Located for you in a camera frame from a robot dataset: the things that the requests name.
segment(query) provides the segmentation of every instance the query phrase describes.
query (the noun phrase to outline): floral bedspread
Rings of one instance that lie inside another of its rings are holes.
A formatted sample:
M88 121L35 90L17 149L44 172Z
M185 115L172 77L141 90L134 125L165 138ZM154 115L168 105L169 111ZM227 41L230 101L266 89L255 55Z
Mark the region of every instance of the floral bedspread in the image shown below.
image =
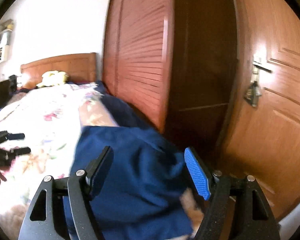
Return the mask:
M1 148L30 147L17 157L0 185L0 212L29 204L46 175L69 176L83 125L116 126L99 101L96 84L40 88L14 96L0 112L0 131L24 133L24 140L7 141Z

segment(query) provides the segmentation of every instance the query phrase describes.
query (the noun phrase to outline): white wall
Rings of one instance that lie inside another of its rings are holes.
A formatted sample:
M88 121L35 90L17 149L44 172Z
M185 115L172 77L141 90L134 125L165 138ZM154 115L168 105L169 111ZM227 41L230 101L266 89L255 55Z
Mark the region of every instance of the white wall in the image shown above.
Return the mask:
M21 64L42 58L101 55L108 1L16 0L0 21L15 21L10 60L0 63L0 81L2 75L19 73Z

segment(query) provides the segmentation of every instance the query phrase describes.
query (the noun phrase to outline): yellow plush toy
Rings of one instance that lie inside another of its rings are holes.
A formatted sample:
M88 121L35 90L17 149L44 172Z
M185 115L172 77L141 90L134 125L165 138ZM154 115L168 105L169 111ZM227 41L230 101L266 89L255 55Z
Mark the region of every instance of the yellow plush toy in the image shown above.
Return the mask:
M68 81L69 76L64 71L47 71L42 75L42 82L37 87L51 87L63 85Z

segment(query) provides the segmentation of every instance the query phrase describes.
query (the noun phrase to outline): louvered wardrobe door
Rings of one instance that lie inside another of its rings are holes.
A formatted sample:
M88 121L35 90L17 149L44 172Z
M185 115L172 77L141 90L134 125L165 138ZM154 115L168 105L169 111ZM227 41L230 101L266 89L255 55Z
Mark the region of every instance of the louvered wardrobe door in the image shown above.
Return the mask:
M121 5L122 0L110 0L106 20L102 80L112 95L116 95Z
M164 129L170 86L173 0L123 0L117 96Z

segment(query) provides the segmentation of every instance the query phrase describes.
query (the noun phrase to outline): textured blue pad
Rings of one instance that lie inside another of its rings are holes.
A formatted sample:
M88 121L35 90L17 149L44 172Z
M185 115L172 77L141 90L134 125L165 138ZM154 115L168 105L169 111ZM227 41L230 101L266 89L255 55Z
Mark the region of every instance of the textured blue pad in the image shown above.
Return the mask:
M198 194L203 196L204 200L209 200L211 192L209 189L208 178L190 148L185 150L185 162Z

